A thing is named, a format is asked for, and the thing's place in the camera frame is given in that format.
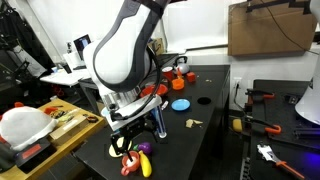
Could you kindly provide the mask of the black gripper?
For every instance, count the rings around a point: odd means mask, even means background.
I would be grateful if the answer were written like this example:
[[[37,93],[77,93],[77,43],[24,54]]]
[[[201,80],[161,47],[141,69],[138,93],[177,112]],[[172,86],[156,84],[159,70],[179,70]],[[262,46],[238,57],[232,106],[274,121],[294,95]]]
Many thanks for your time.
[[[149,132],[152,136],[155,136],[157,125],[155,118],[152,115],[144,115],[139,117],[136,121],[130,122],[124,127],[116,130],[111,136],[111,144],[113,145],[117,154],[122,153],[123,157],[126,157],[129,162],[133,162],[133,158],[130,154],[130,148],[128,149],[129,142],[142,134],[144,131]],[[124,137],[122,147],[118,147],[117,140]]]

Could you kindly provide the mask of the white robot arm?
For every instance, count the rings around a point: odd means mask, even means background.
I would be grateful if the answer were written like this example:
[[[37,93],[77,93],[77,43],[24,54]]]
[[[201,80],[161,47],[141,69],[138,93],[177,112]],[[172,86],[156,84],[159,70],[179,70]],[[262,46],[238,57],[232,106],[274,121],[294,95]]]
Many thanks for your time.
[[[162,99],[156,91],[140,97],[140,85],[152,71],[159,72],[155,52],[148,41],[167,5],[179,0],[123,0],[108,33],[83,51],[89,74],[108,111],[116,154],[129,153],[129,142],[145,129],[153,116],[154,130],[166,136]]]

